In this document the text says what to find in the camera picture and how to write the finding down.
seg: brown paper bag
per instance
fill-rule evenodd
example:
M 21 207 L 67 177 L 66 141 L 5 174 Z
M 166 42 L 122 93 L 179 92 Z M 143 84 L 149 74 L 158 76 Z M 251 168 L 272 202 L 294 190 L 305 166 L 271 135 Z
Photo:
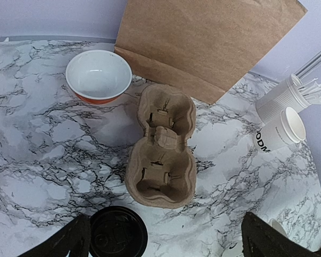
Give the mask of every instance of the brown paper bag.
M 215 103 L 305 12 L 296 0 L 129 0 L 115 52 L 135 74 Z

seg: bowl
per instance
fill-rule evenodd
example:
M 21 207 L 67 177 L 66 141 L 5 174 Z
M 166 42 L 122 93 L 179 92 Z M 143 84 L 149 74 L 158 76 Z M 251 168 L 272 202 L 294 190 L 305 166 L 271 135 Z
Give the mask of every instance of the bowl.
M 103 104 L 115 100 L 129 87 L 132 70 L 114 52 L 90 50 L 71 59 L 65 78 L 78 98 L 91 104 Z

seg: gray marble vein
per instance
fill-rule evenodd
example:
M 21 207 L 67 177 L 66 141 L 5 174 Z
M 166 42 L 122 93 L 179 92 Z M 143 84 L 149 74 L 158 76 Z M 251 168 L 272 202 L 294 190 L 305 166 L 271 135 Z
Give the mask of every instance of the gray marble vein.
M 144 256 L 221 256 L 241 239 L 247 211 L 276 218 L 289 238 L 321 246 L 321 188 L 306 143 L 260 154 L 254 103 L 274 84 L 247 74 L 220 101 L 197 107 L 189 147 L 197 159 L 192 202 L 169 210 L 136 203 L 124 184 L 129 151 L 142 136 L 136 120 L 141 91 L 134 76 L 112 103 L 81 102 L 67 87 L 69 60 L 107 43 L 0 43 L 0 257 L 17 256 L 79 213 L 110 205 L 136 211 L 149 242 Z

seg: table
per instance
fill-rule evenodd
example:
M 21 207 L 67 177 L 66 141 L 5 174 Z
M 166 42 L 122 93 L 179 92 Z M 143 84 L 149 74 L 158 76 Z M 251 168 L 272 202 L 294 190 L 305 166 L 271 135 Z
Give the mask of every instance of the table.
M 246 74 L 216 104 L 195 101 L 189 147 L 197 159 L 195 197 L 175 209 L 146 207 L 126 191 L 129 151 L 143 132 L 136 120 L 141 91 L 133 77 L 110 104 L 81 102 L 65 68 L 78 53 L 113 45 L 71 41 L 0 43 L 0 257 L 17 256 L 79 213 L 126 206 L 144 220 L 144 256 L 220 256 L 241 239 L 247 211 L 276 218 L 289 238 L 321 245 L 321 188 L 306 143 L 261 154 L 252 135 L 261 126 L 257 99 L 274 84 Z

